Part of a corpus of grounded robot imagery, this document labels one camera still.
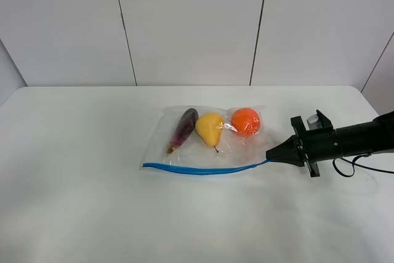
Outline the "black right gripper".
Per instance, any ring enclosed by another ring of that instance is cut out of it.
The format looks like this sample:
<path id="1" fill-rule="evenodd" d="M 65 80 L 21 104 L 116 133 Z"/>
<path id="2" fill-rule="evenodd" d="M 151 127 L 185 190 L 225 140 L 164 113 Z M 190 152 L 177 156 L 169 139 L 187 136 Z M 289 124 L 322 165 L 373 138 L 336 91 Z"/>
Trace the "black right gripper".
<path id="1" fill-rule="evenodd" d="M 331 121 L 319 110 L 316 113 L 322 128 L 309 130 L 300 116 L 291 118 L 296 137 L 290 137 L 278 146 L 266 151 L 266 159 L 294 166 L 307 165 L 310 177 L 319 177 L 318 161 L 327 160 L 333 146 L 334 128 Z"/>

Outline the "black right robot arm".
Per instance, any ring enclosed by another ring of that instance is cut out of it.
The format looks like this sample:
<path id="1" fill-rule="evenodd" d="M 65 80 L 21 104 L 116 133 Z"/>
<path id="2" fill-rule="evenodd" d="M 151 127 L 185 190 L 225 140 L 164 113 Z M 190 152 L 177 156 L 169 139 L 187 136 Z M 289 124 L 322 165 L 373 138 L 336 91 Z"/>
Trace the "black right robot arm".
<path id="1" fill-rule="evenodd" d="M 311 177 L 320 176 L 319 161 L 352 156 L 350 164 L 376 153 L 393 152 L 393 112 L 380 115 L 367 123 L 334 128 L 329 118 L 319 110 L 307 119 L 291 118 L 295 132 L 288 140 L 266 151 L 271 162 L 306 166 Z"/>

